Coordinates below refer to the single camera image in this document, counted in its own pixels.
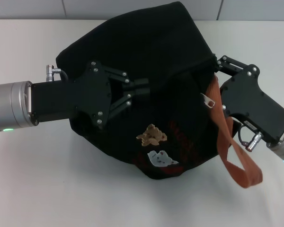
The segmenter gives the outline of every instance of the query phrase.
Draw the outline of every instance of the metal zipper pull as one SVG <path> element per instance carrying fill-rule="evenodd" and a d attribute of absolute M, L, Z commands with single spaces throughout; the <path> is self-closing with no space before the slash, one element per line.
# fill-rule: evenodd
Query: metal zipper pull
<path fill-rule="evenodd" d="M 207 97 L 206 95 L 204 95 L 203 93 L 200 93 L 201 95 L 203 95 L 203 98 L 204 98 L 204 103 L 205 105 L 212 109 L 213 106 L 215 105 L 215 101 L 213 101 L 212 99 L 210 99 L 209 97 Z"/>

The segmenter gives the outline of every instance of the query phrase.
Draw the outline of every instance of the black bag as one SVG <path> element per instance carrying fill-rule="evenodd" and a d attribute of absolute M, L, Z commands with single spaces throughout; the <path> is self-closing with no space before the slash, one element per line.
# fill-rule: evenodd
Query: black bag
<path fill-rule="evenodd" d="M 201 95 L 214 77 L 216 57 L 182 3 L 110 19 L 62 51 L 56 62 L 74 79 L 93 59 L 125 70 L 132 80 L 148 78 L 151 98 L 133 102 L 130 113 L 111 120 L 102 131 L 86 134 L 82 129 L 88 119 L 70 119 L 75 132 L 153 179 L 179 176 L 217 155 L 218 128 Z M 165 137 L 159 145 L 142 146 L 147 136 L 155 139 L 145 132 L 148 126 Z M 143 133 L 145 139 L 137 139 Z"/>

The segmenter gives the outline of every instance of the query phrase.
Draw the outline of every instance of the white table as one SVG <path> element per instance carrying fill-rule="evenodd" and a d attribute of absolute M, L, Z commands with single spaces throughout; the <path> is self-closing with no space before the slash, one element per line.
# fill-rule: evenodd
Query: white table
<path fill-rule="evenodd" d="M 0 20 L 0 84 L 45 81 L 45 66 L 102 22 Z M 284 22 L 196 24 L 218 57 L 257 65 L 260 87 L 284 107 Z M 68 120 L 0 132 L 0 227 L 284 227 L 284 163 L 264 142 L 251 156 L 264 180 L 249 189 L 219 157 L 154 181 L 96 149 Z"/>

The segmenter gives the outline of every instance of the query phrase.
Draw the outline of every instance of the orange strap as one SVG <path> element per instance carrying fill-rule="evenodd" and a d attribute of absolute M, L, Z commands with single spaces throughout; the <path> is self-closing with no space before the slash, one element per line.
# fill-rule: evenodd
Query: orange strap
<path fill-rule="evenodd" d="M 232 132 L 233 119 L 231 117 L 225 119 L 224 117 L 220 88 L 216 77 L 214 77 L 213 81 L 209 85 L 206 95 L 215 101 L 214 107 L 210 110 L 210 117 L 219 128 L 217 150 L 226 169 L 235 182 L 243 188 L 248 188 L 261 183 L 263 180 L 261 169 L 231 136 L 230 132 Z M 230 144 L 235 149 L 244 170 L 227 161 L 228 148 Z"/>

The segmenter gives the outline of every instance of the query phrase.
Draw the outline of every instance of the teddy bear patch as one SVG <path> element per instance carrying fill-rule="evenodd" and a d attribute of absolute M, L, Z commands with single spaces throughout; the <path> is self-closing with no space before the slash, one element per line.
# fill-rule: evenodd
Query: teddy bear patch
<path fill-rule="evenodd" d="M 154 146 L 158 146 L 160 141 L 166 141 L 167 136 L 165 133 L 161 132 L 157 127 L 153 124 L 150 124 L 146 131 L 136 137 L 139 140 L 142 140 L 142 146 L 145 147 L 149 144 Z"/>

